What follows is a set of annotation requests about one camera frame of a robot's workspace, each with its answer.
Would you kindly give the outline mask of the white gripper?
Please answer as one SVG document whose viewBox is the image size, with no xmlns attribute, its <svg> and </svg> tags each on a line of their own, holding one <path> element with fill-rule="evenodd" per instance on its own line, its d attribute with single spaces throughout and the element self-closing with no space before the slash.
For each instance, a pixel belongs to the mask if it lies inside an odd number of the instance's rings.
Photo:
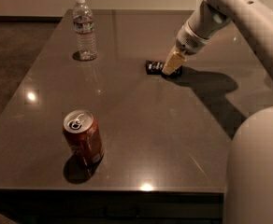
<svg viewBox="0 0 273 224">
<path fill-rule="evenodd" d="M 185 55 L 194 55 L 201 50 L 210 39 L 209 35 L 201 35 L 185 22 L 176 37 L 176 43 L 165 59 L 162 73 L 169 76 L 178 70 L 185 62 Z"/>
</svg>

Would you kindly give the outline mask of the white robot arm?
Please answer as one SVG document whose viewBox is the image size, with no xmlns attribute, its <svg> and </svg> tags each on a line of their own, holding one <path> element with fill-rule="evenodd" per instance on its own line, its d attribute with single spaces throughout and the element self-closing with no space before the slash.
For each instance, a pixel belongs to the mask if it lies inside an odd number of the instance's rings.
<svg viewBox="0 0 273 224">
<path fill-rule="evenodd" d="M 163 73 L 177 71 L 228 22 L 259 61 L 237 58 L 239 77 L 252 100 L 273 89 L 273 11 L 259 0 L 203 0 L 177 34 Z M 273 224 L 273 106 L 256 112 L 237 129 L 226 164 L 223 224 Z"/>
</svg>

